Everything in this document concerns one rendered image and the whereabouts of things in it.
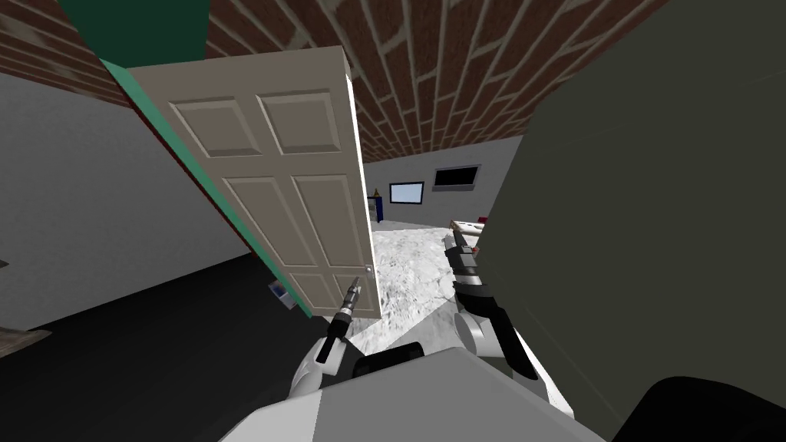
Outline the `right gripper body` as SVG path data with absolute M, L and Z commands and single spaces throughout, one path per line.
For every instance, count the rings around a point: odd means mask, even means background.
M 462 233 L 448 233 L 443 243 L 444 254 L 455 278 L 479 278 L 474 250 L 467 244 Z

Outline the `black framed wall picture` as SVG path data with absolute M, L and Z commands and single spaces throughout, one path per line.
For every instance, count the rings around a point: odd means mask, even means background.
M 474 189 L 481 165 L 436 169 L 432 192 L 469 192 Z

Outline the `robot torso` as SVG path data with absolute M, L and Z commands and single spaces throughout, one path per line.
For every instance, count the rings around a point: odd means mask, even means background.
M 605 442 L 463 348 L 262 407 L 220 442 Z

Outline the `beige panelled door leaf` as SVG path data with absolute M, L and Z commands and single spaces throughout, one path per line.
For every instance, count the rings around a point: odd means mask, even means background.
M 336 313 L 359 276 L 355 315 L 380 318 L 342 47 L 160 64 L 130 74 L 308 312 Z

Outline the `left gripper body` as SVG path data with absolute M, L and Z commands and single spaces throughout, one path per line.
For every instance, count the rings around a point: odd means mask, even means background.
M 355 277 L 352 284 L 348 287 L 345 297 L 343 297 L 342 306 L 338 311 L 338 317 L 341 320 L 351 319 L 355 307 L 360 299 L 361 290 L 362 287 L 360 283 L 360 277 Z

